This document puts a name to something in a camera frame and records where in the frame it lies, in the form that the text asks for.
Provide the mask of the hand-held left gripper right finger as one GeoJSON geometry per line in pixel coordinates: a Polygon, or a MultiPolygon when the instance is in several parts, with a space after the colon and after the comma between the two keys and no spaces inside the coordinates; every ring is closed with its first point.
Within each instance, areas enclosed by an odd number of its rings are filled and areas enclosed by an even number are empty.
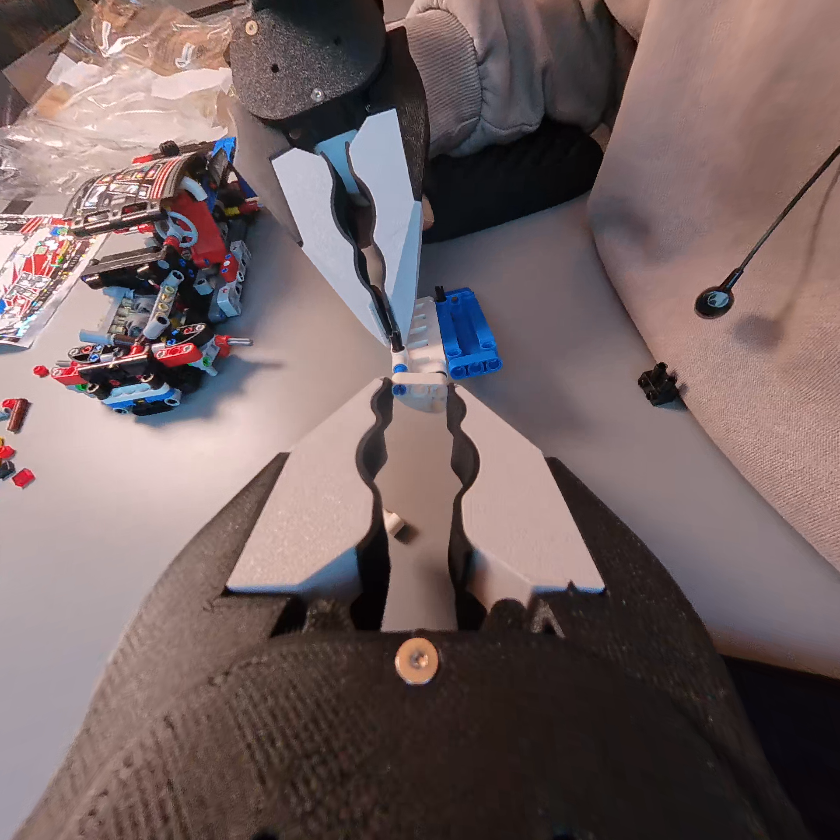
{"type": "Polygon", "coordinates": [[[484,610],[536,595],[594,594],[602,575],[543,452],[464,387],[451,385],[447,426],[454,503],[449,571],[484,610]]]}

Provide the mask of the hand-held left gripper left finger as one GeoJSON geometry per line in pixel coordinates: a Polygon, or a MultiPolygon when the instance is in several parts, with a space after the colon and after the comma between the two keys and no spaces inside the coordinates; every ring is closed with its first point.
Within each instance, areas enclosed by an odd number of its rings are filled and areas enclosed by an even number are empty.
{"type": "Polygon", "coordinates": [[[232,593],[383,603],[391,564],[375,478],[392,382],[374,379],[290,451],[227,580],[232,593]]]}

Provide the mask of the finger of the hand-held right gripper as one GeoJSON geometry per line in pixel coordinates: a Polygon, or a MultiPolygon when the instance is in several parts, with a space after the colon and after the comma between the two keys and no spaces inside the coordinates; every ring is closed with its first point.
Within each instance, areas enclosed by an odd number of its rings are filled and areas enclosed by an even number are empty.
{"type": "Polygon", "coordinates": [[[291,148],[272,168],[297,226],[301,248],[343,303],[384,346],[394,335],[384,301],[361,268],[361,251],[346,230],[347,192],[329,159],[291,148]]]}
{"type": "Polygon", "coordinates": [[[348,158],[373,207],[372,239],[384,262],[384,294],[406,342],[417,295],[423,209],[413,194],[397,111],[368,116],[350,142],[348,158]]]}

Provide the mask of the blue and white lego panel assembly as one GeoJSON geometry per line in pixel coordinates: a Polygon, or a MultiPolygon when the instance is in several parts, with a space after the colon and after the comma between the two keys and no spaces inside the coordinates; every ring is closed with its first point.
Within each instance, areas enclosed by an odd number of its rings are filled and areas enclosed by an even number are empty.
{"type": "Polygon", "coordinates": [[[497,342],[473,290],[436,287],[415,300],[404,350],[392,354],[395,385],[436,384],[497,372],[497,342]]]}

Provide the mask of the white triangular lego beam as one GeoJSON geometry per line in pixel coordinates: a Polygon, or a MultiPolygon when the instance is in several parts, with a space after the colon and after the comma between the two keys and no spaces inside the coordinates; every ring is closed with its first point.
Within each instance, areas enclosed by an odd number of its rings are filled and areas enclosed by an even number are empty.
{"type": "Polygon", "coordinates": [[[392,394],[403,405],[424,413],[444,413],[448,399],[448,377],[441,371],[400,371],[392,375],[392,394]]]}

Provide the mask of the person's right forearm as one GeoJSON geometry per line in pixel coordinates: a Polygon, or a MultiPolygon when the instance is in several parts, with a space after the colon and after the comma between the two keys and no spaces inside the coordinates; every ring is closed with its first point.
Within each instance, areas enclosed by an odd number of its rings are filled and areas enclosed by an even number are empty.
{"type": "Polygon", "coordinates": [[[429,155],[464,156],[544,119],[612,127],[648,1],[419,1],[400,21],[425,89],[429,155]]]}

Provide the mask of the partly built lego car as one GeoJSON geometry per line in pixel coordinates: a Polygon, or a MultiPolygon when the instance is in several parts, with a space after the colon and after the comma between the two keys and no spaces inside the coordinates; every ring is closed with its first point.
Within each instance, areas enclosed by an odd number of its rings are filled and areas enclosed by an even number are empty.
{"type": "Polygon", "coordinates": [[[175,410],[252,339],[224,332],[242,312],[261,208],[235,166],[237,139],[163,142],[78,188],[67,211],[76,238],[144,234],[141,248],[97,257],[80,279],[110,301],[49,377],[117,415],[175,410]]]}

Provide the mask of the small black lego piece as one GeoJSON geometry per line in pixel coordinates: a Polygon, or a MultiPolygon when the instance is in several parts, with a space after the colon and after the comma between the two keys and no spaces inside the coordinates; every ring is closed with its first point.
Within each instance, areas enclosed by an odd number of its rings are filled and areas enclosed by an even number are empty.
{"type": "Polygon", "coordinates": [[[651,406],[667,406],[681,399],[678,377],[669,372],[665,362],[657,362],[652,369],[642,372],[637,384],[651,406]]]}

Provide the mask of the lego sticker sheet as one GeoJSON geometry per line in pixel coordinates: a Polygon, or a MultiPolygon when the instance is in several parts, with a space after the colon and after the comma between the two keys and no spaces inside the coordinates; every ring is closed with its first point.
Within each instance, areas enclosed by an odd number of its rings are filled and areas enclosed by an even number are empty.
{"type": "Polygon", "coordinates": [[[107,234],[78,237],[51,215],[1,215],[1,344],[30,347],[107,234]]]}

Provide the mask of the black padded wrist rest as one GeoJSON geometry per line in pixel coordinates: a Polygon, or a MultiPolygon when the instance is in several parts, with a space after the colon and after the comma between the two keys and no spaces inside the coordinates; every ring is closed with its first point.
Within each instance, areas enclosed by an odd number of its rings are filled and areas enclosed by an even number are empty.
{"type": "Polygon", "coordinates": [[[423,242],[445,242],[573,200],[592,188],[602,157],[588,133],[551,119],[511,143],[436,156],[424,175],[434,223],[423,242]]]}

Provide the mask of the crumpled clear plastic bags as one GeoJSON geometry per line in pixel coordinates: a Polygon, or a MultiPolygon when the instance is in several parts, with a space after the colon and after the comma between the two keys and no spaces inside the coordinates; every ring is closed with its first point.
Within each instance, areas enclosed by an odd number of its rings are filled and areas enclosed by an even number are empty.
{"type": "Polygon", "coordinates": [[[234,133],[246,2],[2,2],[2,198],[234,133]]]}

